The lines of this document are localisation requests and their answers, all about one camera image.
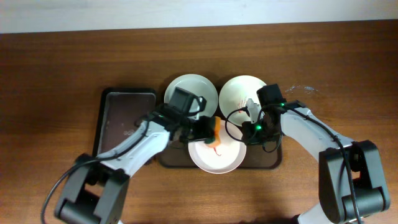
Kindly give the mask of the white plate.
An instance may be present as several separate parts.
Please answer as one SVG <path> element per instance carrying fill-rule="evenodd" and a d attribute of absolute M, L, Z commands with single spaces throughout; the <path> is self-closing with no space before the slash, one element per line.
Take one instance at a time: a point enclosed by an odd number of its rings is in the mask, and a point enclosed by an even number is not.
<path fill-rule="evenodd" d="M 227 117 L 232 111 L 246 106 L 249 98 L 260 104 L 257 91 L 266 86 L 266 83 L 257 77 L 241 75 L 227 81 L 219 95 L 219 106 L 222 114 Z M 245 111 L 233 113 L 229 122 L 242 126 L 246 121 L 250 122 L 249 114 Z"/>
<path fill-rule="evenodd" d="M 200 169 L 212 174 L 225 174 L 242 163 L 246 145 L 228 135 L 224 120 L 220 122 L 220 139 L 221 143 L 216 147 L 207 146 L 203 141 L 188 144 L 189 155 Z"/>
<path fill-rule="evenodd" d="M 193 93 L 196 96 L 202 96 L 206 100 L 206 106 L 204 111 L 200 112 L 199 116 L 212 117 L 218 107 L 218 92 L 209 81 L 209 79 L 197 75 L 197 74 L 186 74 L 174 79 L 167 87 L 164 96 L 164 102 L 168 103 L 172 97 L 172 93 L 176 87 Z"/>

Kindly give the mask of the green and orange sponge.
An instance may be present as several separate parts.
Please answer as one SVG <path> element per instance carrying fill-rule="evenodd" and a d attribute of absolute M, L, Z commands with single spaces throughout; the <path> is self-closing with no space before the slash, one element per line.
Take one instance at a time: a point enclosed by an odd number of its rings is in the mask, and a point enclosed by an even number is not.
<path fill-rule="evenodd" d="M 214 116 L 211 117 L 208 124 L 206 125 L 210 136 L 205 139 L 204 143 L 208 147 L 217 147 L 221 144 L 220 130 L 221 130 L 221 118 Z"/>

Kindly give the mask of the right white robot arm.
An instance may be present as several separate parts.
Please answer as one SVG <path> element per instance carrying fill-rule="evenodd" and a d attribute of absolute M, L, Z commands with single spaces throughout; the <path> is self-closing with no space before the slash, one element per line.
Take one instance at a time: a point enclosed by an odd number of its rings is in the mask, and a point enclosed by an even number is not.
<path fill-rule="evenodd" d="M 389 209 L 379 149 L 370 140 L 355 141 L 327 126 L 306 104 L 288 102 L 276 84 L 256 92 L 242 111 L 250 117 L 242 124 L 245 145 L 280 143 L 287 136 L 318 162 L 319 203 L 294 217 L 295 223 L 361 223 Z"/>

